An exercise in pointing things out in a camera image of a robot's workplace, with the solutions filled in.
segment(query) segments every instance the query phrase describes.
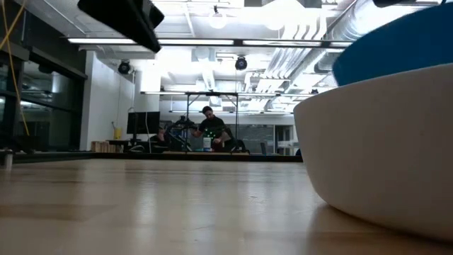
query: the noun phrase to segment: wall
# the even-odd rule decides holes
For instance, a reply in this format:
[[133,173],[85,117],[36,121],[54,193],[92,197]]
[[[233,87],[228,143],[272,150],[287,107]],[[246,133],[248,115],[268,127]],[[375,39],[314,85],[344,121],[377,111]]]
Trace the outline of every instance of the wall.
[[95,52],[87,52],[80,150],[90,150],[92,141],[113,139],[112,122],[127,139],[127,114],[133,106],[134,84],[103,64]]

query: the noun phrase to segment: black camera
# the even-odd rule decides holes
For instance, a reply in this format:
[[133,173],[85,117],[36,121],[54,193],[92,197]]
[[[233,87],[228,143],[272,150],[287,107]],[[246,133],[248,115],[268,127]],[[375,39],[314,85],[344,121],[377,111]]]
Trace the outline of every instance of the black camera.
[[238,57],[236,64],[234,65],[236,70],[242,71],[247,68],[247,60],[245,57]]
[[118,66],[118,72],[120,74],[131,74],[134,68],[130,65],[129,60],[121,60],[121,64]]

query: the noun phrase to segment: man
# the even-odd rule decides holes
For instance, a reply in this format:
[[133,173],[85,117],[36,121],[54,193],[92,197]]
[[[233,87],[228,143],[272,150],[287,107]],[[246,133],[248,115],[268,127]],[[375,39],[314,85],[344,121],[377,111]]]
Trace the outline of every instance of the man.
[[220,130],[221,132],[216,132],[214,134],[213,143],[216,145],[221,145],[224,143],[224,148],[228,150],[231,146],[234,146],[234,140],[232,139],[231,133],[226,132],[225,123],[221,118],[216,117],[212,108],[205,106],[202,110],[202,113],[206,116],[206,119],[203,120],[198,126],[198,130],[193,130],[192,135],[194,137],[201,137],[203,133],[208,131]]

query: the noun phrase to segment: light fixture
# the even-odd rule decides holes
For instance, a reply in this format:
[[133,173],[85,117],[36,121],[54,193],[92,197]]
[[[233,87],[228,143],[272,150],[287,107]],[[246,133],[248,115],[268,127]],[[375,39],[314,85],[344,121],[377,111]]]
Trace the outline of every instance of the light fixture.
[[278,96],[276,93],[238,93],[239,96]]
[[[68,38],[70,43],[80,45],[137,45],[127,38]],[[160,39],[159,44],[172,45],[233,45],[233,40],[217,39]]]
[[216,29],[221,29],[227,24],[227,15],[225,13],[219,13],[217,5],[214,5],[214,12],[209,16],[209,24]]
[[136,45],[137,43],[127,38],[68,38],[70,43],[85,45]]
[[146,95],[185,95],[184,92],[168,92],[168,91],[148,91],[143,92]]
[[233,45],[233,40],[217,39],[160,39],[162,45]]
[[342,47],[346,48],[349,47],[352,42],[331,42],[331,47]]
[[321,42],[308,40],[244,40],[244,45],[250,46],[285,46],[285,47],[320,47]]
[[228,52],[217,52],[215,54],[215,57],[216,58],[230,58],[230,59],[236,59],[238,57],[238,55],[234,54],[234,53],[228,53]]

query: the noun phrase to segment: computer screen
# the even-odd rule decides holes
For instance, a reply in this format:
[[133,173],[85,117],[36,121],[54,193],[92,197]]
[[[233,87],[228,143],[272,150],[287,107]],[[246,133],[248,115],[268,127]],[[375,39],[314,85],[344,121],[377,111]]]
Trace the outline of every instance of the computer screen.
[[134,134],[134,126],[136,124],[137,134],[157,134],[159,132],[160,117],[160,112],[129,113],[127,117],[127,134]]

